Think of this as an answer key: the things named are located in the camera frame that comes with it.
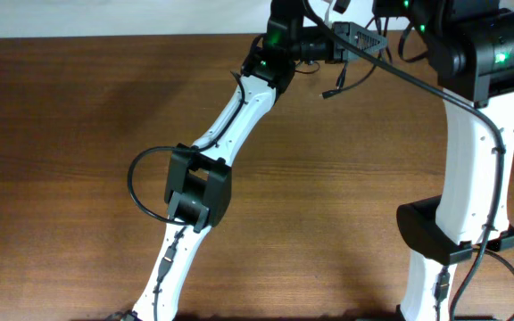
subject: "wooden surface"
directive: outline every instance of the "wooden surface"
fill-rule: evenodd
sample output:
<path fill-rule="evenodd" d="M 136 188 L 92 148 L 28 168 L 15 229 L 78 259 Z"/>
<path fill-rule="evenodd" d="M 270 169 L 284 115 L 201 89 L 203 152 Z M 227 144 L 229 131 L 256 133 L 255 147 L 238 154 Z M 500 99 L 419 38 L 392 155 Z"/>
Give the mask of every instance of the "wooden surface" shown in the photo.
<path fill-rule="evenodd" d="M 164 225 L 130 200 L 128 165 L 210 126 L 252 38 L 0 40 L 0 320 L 100 319 L 132 306 Z M 435 83 L 425 63 L 398 65 Z M 349 83 L 368 69 L 352 64 Z M 245 142 L 228 213 L 195 258 L 181 312 L 358 316 L 402 300 L 409 251 L 395 210 L 442 191 L 443 103 L 382 70 L 321 100 L 338 72 L 297 75 Z M 136 175 L 160 212 L 169 158 L 145 159 Z M 509 209 L 514 225 L 514 168 Z M 514 264 L 514 251 L 504 256 Z M 460 313 L 512 310 L 512 276 L 485 259 Z"/>

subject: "black clamp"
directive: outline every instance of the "black clamp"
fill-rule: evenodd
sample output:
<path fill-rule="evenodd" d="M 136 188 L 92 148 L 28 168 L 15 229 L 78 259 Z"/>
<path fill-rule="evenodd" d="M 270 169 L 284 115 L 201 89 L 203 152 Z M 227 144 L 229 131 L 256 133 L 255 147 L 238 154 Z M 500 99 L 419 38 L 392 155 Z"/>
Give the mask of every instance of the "black clamp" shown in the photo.
<path fill-rule="evenodd" d="M 454 243 L 435 223 L 435 212 L 442 196 L 404 204 L 398 207 L 396 218 L 403 240 L 408 246 L 443 266 L 471 259 L 473 248 L 470 242 Z M 489 241 L 490 251 L 504 251 L 514 248 L 514 227 Z"/>
<path fill-rule="evenodd" d="M 178 148 L 186 149 L 183 144 Z M 207 180 L 194 174 L 208 173 Z M 164 201 L 168 217 L 194 225 L 200 233 L 208 225 L 219 224 L 231 200 L 231 167 L 223 159 L 213 160 L 200 153 L 173 152 Z"/>

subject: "white wall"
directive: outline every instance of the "white wall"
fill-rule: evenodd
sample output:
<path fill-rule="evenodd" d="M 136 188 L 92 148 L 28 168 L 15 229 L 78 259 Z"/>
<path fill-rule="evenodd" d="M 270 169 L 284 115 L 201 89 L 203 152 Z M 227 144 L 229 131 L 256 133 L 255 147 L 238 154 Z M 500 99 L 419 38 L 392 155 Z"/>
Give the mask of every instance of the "white wall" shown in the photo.
<path fill-rule="evenodd" d="M 502 1 L 514 9 L 514 0 Z M 324 12 L 320 0 L 311 3 Z M 0 37 L 257 33 L 265 30 L 269 5 L 270 0 L 0 0 Z M 371 7 L 372 0 L 352 0 L 342 20 L 364 24 Z M 405 25 L 393 20 L 390 27 Z"/>

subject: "robotic arm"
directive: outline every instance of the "robotic arm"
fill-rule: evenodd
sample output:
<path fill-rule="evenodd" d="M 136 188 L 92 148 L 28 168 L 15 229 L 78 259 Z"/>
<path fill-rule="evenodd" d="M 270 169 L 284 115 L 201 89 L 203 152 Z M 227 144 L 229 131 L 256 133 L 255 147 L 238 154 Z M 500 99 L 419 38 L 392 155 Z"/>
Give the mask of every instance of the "robotic arm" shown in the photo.
<path fill-rule="evenodd" d="M 344 12 L 350 1 L 326 1 L 330 5 L 321 21 L 306 0 L 273 0 L 267 33 L 253 41 L 228 105 L 194 147 L 174 149 L 164 200 L 169 223 L 177 225 L 168 224 L 148 284 L 123 320 L 172 320 L 176 315 L 195 253 L 227 210 L 236 154 L 287 90 L 295 61 L 338 63 L 362 57 L 445 99 L 444 195 L 402 205 L 397 213 L 411 248 L 408 290 L 397 320 L 449 319 L 445 298 L 456 264 L 471 258 L 472 245 L 485 239 L 493 251 L 514 247 L 505 207 L 514 150 L 514 12 L 500 10 L 498 0 L 375 0 L 378 18 L 405 16 L 416 26 L 444 94 L 371 57 L 386 47 L 386 40 L 351 22 L 332 23 L 330 14 Z M 317 27 L 304 28 L 305 16 Z M 198 170 L 207 172 L 206 180 L 195 175 Z"/>

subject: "brown tabletop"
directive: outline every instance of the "brown tabletop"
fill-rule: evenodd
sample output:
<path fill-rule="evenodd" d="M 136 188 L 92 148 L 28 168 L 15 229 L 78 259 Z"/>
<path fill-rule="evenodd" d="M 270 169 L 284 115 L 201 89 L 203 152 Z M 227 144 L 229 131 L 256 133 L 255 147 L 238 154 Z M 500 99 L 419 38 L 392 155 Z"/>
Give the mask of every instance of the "brown tabletop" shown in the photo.
<path fill-rule="evenodd" d="M 101 319 L 132 306 L 165 227 L 130 200 L 128 165 L 210 126 L 252 38 L 0 40 L 0 320 Z M 435 83 L 425 62 L 397 65 Z M 369 65 L 348 70 L 352 83 Z M 228 213 L 195 257 L 182 313 L 359 316 L 402 300 L 409 250 L 395 211 L 442 192 L 444 106 L 382 70 L 323 101 L 339 71 L 323 64 L 296 75 L 246 140 Z M 169 159 L 144 159 L 135 177 L 159 212 Z M 514 166 L 509 210 L 514 225 Z M 514 251 L 503 255 L 514 265 Z M 512 275 L 486 258 L 459 312 L 513 310 Z"/>

